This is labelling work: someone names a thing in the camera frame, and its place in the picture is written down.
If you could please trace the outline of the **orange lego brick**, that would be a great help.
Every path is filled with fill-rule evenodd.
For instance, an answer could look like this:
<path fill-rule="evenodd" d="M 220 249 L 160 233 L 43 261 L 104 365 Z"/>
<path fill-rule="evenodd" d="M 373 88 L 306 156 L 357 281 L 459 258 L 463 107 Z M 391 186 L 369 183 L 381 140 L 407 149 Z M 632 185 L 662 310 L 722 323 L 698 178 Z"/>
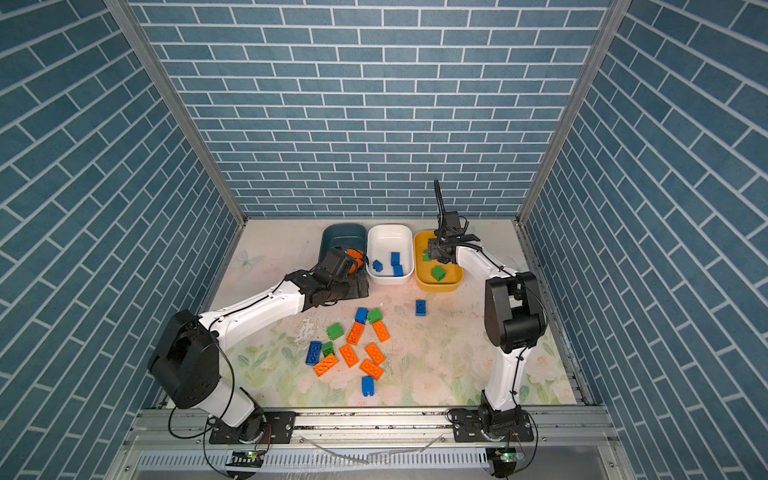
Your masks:
<path fill-rule="evenodd" d="M 358 270 L 360 270 L 365 262 L 364 262 L 364 254 L 360 250 L 354 250 L 354 249 L 347 249 L 346 254 L 352 258 L 352 265 L 350 266 L 349 273 L 354 274 Z"/>

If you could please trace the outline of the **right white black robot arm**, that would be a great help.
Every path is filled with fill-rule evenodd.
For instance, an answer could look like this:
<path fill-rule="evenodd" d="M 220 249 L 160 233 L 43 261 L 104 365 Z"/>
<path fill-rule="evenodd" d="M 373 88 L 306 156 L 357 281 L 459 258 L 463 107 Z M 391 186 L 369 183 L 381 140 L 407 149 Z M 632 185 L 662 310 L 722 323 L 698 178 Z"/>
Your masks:
<path fill-rule="evenodd" d="M 528 422 L 521 404 L 522 375 L 526 355 L 546 332 L 547 319 L 536 276 L 487 253 L 480 239 L 467 232 L 468 225 L 458 212 L 441 210 L 428 251 L 431 259 L 455 264 L 483 283 L 485 331 L 497 351 L 478 416 L 483 433 L 496 439 Z"/>

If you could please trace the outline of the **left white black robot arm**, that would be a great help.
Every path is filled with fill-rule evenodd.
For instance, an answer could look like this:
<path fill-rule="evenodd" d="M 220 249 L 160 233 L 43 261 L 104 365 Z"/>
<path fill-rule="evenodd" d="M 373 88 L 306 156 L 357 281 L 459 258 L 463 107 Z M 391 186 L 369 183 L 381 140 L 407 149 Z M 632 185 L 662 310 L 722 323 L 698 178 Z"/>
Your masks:
<path fill-rule="evenodd" d="M 262 433 L 263 409 L 220 374 L 219 360 L 242 339 L 289 316 L 345 299 L 364 272 L 361 250 L 333 247 L 308 270 L 234 305 L 173 315 L 148 361 L 148 371 L 179 409 L 198 408 L 238 432 L 241 442 Z"/>

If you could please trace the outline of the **blue lego small top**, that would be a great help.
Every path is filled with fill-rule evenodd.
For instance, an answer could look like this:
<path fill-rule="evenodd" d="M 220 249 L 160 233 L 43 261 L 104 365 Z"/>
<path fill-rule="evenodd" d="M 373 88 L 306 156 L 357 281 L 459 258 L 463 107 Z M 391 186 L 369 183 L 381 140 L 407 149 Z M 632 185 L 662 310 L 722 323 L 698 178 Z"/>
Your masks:
<path fill-rule="evenodd" d="M 355 313 L 354 320 L 356 323 L 365 325 L 367 321 L 368 310 L 366 308 L 359 307 Z"/>

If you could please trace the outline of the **dark teal plastic bin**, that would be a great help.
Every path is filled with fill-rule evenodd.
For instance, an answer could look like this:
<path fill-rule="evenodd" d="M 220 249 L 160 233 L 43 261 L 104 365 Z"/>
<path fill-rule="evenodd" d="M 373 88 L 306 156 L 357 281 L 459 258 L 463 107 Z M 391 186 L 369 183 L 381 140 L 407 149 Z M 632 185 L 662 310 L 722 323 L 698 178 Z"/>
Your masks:
<path fill-rule="evenodd" d="M 334 247 L 366 253 L 366 227 L 356 223 L 337 223 L 328 226 L 322 233 L 318 260 L 323 260 L 327 252 Z"/>

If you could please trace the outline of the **yellow plastic bin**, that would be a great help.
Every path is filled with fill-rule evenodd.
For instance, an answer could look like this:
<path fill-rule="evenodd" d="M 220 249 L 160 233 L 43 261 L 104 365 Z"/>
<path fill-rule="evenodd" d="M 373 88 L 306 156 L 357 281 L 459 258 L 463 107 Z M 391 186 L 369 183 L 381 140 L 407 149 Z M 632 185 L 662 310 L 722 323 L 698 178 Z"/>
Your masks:
<path fill-rule="evenodd" d="M 415 275 L 419 287 L 425 292 L 448 293 L 455 291 L 464 277 L 461 267 L 431 260 L 428 241 L 435 237 L 432 231 L 421 231 L 414 237 Z"/>

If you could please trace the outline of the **white plastic bin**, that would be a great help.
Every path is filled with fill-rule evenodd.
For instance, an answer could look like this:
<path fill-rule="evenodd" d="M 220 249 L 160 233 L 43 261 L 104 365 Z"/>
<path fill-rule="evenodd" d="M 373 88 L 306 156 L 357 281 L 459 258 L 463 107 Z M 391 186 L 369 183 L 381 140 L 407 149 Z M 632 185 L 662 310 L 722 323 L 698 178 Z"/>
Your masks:
<path fill-rule="evenodd" d="M 404 275 L 395 277 L 391 265 L 391 253 L 400 253 L 400 266 Z M 415 270 L 414 240 L 410 228 L 402 224 L 380 224 L 371 227 L 367 234 L 367 257 L 369 264 L 366 267 L 368 277 L 373 284 L 383 286 L 403 285 L 408 282 Z M 381 272 L 372 268 L 374 260 L 383 265 Z"/>

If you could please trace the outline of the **green lego small lower-left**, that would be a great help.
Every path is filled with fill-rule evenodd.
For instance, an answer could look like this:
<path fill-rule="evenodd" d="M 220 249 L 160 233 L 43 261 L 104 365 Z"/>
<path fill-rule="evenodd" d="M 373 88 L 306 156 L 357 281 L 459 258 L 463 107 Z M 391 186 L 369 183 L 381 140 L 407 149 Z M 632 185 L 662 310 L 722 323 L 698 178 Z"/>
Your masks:
<path fill-rule="evenodd" d="M 326 342 L 321 346 L 321 351 L 324 357 L 328 357 L 334 354 L 334 346 L 332 342 Z"/>

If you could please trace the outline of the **blue lego bottom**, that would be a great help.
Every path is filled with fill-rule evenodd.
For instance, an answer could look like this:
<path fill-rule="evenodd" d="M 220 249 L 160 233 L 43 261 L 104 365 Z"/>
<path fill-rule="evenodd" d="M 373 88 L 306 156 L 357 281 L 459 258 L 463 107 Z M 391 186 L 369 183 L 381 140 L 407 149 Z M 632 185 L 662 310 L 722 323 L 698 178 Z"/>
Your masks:
<path fill-rule="evenodd" d="M 361 392 L 364 397 L 371 397 L 375 394 L 375 378 L 364 376 L 361 381 Z"/>

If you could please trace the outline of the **left green circuit board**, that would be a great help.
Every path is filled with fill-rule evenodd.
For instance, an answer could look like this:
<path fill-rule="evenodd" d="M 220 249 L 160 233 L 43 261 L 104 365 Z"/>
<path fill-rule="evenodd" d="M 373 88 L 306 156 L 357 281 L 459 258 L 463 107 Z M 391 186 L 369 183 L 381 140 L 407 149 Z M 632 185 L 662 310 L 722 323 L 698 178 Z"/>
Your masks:
<path fill-rule="evenodd" d="M 265 451 L 234 451 L 225 464 L 225 468 L 228 470 L 258 469 L 263 466 L 265 455 Z"/>

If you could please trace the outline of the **green circuit board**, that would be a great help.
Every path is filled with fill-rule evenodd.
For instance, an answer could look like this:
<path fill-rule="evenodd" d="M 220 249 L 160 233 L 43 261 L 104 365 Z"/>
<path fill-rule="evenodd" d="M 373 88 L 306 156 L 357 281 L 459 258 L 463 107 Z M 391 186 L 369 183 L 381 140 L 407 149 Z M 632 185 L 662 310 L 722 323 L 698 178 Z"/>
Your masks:
<path fill-rule="evenodd" d="M 228 470 L 258 469 L 263 466 L 265 455 L 265 451 L 234 451 L 225 464 L 225 468 Z"/>
<path fill-rule="evenodd" d="M 489 448 L 486 450 L 486 456 L 490 464 L 490 474 L 495 478 L 511 476 L 517 466 L 525 460 L 523 453 L 512 448 Z"/>

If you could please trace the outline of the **right green circuit board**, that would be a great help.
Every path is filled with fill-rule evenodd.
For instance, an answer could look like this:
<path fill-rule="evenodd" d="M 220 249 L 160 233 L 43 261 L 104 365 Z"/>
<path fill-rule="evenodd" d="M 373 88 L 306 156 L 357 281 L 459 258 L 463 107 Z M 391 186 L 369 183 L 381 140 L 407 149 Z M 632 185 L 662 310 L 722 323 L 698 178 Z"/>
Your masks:
<path fill-rule="evenodd" d="M 490 474 L 495 478 L 511 476 L 517 466 L 525 460 L 523 453 L 512 448 L 489 448 L 486 450 L 486 456 L 490 464 Z"/>

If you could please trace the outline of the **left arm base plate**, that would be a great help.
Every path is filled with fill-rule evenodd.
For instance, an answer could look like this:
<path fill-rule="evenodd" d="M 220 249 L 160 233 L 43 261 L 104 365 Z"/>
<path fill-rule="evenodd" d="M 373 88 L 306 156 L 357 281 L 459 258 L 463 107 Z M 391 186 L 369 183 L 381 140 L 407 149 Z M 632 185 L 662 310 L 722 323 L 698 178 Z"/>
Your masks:
<path fill-rule="evenodd" d="M 215 419 L 209 441 L 213 445 L 289 444 L 296 417 L 294 411 L 257 411 L 238 427 L 230 427 Z"/>

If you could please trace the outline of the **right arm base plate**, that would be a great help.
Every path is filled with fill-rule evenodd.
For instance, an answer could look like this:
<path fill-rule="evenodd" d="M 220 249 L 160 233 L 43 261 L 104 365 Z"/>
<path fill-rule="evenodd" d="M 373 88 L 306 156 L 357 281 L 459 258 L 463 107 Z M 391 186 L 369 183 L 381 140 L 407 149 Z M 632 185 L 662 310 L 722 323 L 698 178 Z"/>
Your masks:
<path fill-rule="evenodd" d="M 531 442 L 535 439 L 533 423 L 528 412 L 521 407 L 507 411 L 452 408 L 446 418 L 453 428 L 457 443 L 479 442 Z"/>

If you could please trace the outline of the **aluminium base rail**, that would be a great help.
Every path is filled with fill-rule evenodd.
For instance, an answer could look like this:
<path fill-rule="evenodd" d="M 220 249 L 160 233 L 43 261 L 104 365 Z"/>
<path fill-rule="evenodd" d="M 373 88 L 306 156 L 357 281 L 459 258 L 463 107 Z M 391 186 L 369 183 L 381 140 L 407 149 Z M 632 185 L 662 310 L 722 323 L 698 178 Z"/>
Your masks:
<path fill-rule="evenodd" d="M 292 422 L 287 413 L 271 408 L 278 418 L 255 442 L 209 445 L 210 451 L 266 449 L 438 448 L 455 445 L 490 447 L 522 446 L 525 450 L 543 447 L 618 447 L 619 435 L 603 407 L 533 406 L 527 412 L 533 420 L 529 441 L 505 435 L 475 433 L 467 441 L 458 441 L 462 427 L 449 420 L 446 407 L 356 407 L 297 408 Z"/>

